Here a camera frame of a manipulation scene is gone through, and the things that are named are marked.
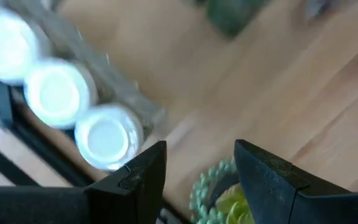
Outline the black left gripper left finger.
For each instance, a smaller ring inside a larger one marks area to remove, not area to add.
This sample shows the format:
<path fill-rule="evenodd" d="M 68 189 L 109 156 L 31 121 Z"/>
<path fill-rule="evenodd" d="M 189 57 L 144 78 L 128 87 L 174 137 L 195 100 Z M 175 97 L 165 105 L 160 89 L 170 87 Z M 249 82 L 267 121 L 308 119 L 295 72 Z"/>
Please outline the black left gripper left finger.
<path fill-rule="evenodd" d="M 166 166 L 159 141 L 86 187 L 0 187 L 0 224 L 155 224 Z"/>

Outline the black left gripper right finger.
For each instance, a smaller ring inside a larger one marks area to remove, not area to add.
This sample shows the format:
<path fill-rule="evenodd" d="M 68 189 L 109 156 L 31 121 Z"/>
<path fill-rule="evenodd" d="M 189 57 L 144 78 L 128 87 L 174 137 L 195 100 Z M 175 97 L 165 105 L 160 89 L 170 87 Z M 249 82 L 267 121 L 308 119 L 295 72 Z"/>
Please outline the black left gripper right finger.
<path fill-rule="evenodd" d="M 358 192 L 242 139 L 234 158 L 256 224 L 358 224 Z"/>

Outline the succulent plant in black pot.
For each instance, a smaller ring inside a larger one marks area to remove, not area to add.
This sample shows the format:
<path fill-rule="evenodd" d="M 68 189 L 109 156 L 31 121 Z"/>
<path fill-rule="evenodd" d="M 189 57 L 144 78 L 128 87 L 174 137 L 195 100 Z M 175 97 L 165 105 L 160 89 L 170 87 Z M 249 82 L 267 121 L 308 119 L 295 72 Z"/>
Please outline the succulent plant in black pot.
<path fill-rule="evenodd" d="M 255 224 L 238 181 L 234 158 L 221 160 L 200 174 L 190 194 L 192 224 Z"/>

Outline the white lid seasoning jar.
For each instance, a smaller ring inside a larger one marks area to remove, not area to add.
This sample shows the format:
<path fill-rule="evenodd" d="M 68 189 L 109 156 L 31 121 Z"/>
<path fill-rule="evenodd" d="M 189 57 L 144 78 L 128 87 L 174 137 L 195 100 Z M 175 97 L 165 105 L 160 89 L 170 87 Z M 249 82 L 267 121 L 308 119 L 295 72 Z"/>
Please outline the white lid seasoning jar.
<path fill-rule="evenodd" d="M 33 64 L 52 55 L 52 44 L 34 21 L 0 7 L 0 81 L 21 85 Z"/>
<path fill-rule="evenodd" d="M 164 109 L 136 111 L 119 103 L 98 105 L 75 123 L 75 144 L 89 165 L 115 171 L 141 153 L 165 115 Z"/>
<path fill-rule="evenodd" d="M 71 129 L 100 101 L 91 70 L 61 58 L 46 58 L 30 68 L 24 78 L 24 97 L 36 117 L 55 129 Z"/>

